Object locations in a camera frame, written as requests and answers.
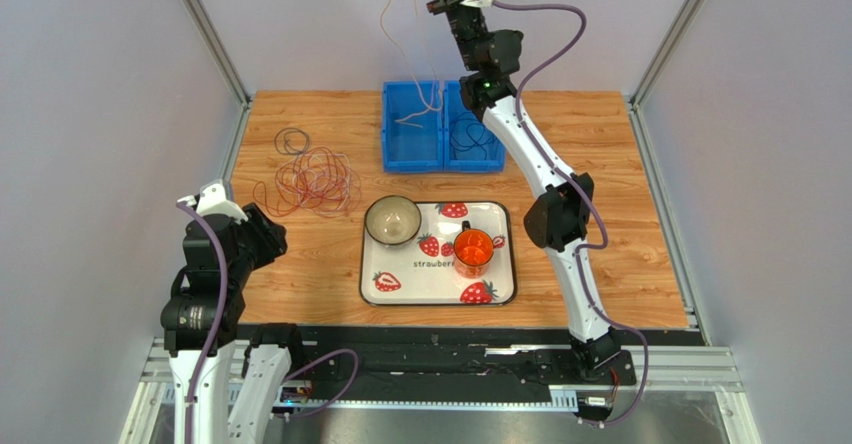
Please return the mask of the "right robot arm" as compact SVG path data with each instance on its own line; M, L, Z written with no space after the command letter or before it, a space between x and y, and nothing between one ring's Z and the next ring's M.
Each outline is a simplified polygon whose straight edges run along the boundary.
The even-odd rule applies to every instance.
M523 34L488 29L483 10L503 0L428 0L427 10L446 17L467 75L460 81L464 106L494 134L529 184L534 203L523 219L530 241L554 268L568 312L573 369L583 379L607 375L621 351L599 304L588 256L588 224L599 215L594 181L577 174L546 142L511 81L520 69Z

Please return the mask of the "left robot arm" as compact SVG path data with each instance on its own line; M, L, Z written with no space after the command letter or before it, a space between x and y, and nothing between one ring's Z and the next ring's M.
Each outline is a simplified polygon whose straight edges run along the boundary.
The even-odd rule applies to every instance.
M303 355L294 324L258 326L245 350L243 383L230 397L232 362L251 274L287 251L286 230L255 204L238 205L214 180L177 201L189 215L178 271L161 311L175 390L177 443L260 443L279 388Z

